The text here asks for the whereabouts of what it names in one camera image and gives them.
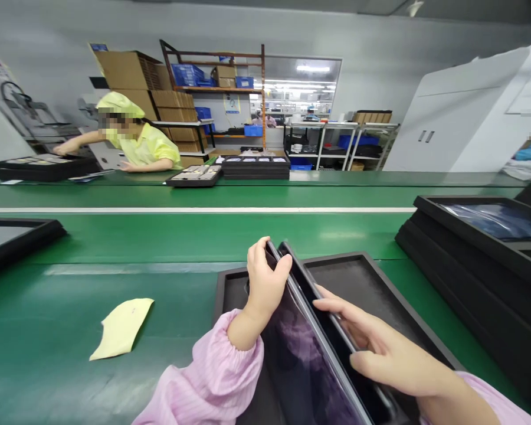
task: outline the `white stripe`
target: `white stripe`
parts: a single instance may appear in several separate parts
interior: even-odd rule
[[[0,214],[275,214],[275,213],[414,213],[414,207],[234,207],[234,208],[0,208]]]

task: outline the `fluorescent light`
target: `fluorescent light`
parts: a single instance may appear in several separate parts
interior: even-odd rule
[[[336,84],[335,81],[266,80],[266,83]]]
[[[297,71],[308,71],[308,72],[329,72],[330,67],[311,67],[309,65],[299,65]]]
[[[276,84],[277,89],[287,89],[289,87],[296,87],[298,89],[323,89],[324,86],[316,86],[314,84]]]

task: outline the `cardboard box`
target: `cardboard box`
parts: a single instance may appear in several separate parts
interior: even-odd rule
[[[152,98],[149,96],[149,91],[147,90],[123,90],[123,89],[114,89],[118,93],[123,94],[133,103],[138,105],[146,113],[146,118],[151,121],[158,121],[158,116],[155,113],[155,108],[153,107]]]
[[[235,89],[236,88],[236,79],[219,79],[218,80],[218,87],[230,87]]]
[[[171,79],[169,78],[169,72],[167,71],[167,66],[165,64],[155,65],[155,69],[158,72],[159,84],[161,85],[162,90],[173,90],[173,85],[171,85]]]
[[[173,143],[184,143],[184,142],[194,142],[196,144],[195,151],[185,151],[185,152],[199,152],[201,147],[199,146],[199,136],[196,134],[195,129],[182,129],[182,128],[170,128],[169,136]],[[208,146],[207,138],[203,132],[201,132],[202,145],[204,147]]]
[[[236,78],[236,68],[235,67],[227,67],[227,66],[217,66],[215,67],[211,72],[211,77],[218,81],[218,79],[221,78],[229,78],[229,79],[235,79]]]
[[[187,108],[158,107],[161,121],[170,122],[197,122],[196,110]]]
[[[190,167],[191,165],[205,165],[205,160],[200,156],[181,156],[181,165],[184,168]]]
[[[352,121],[359,124],[364,123],[389,123],[391,121],[392,111],[380,110],[359,110],[352,117]]]
[[[352,167],[350,167],[350,171],[364,171],[364,164],[358,161],[352,162]]]
[[[173,90],[153,90],[153,101],[157,107],[181,107],[193,109],[193,96]]]
[[[199,142],[175,142],[174,144],[177,145],[177,148],[179,148],[179,152],[200,152],[201,146],[199,145]],[[202,144],[205,149],[208,147],[203,142]]]
[[[160,61],[138,51],[94,52],[112,90],[161,90]]]

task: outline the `wooden shelf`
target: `wooden shelf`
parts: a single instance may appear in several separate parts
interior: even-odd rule
[[[190,87],[190,86],[177,86],[175,90],[184,91],[206,91],[208,93],[256,93],[262,94],[262,90],[254,89],[238,89],[235,87]]]
[[[245,138],[260,138],[262,136],[242,136],[242,135],[214,135],[216,138],[224,138],[224,139],[245,139]]]

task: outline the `person's right hand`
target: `person's right hand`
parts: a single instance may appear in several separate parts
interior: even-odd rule
[[[73,139],[69,139],[62,145],[54,147],[53,153],[59,156],[65,156],[65,155],[68,155],[69,153],[77,152],[80,147],[81,145],[78,144],[78,141],[76,141],[73,138]]]
[[[350,355],[350,364],[362,375],[415,397],[438,395],[458,380],[452,370],[383,320],[317,287],[324,298],[313,301],[314,306],[340,315],[358,347],[366,348]]]

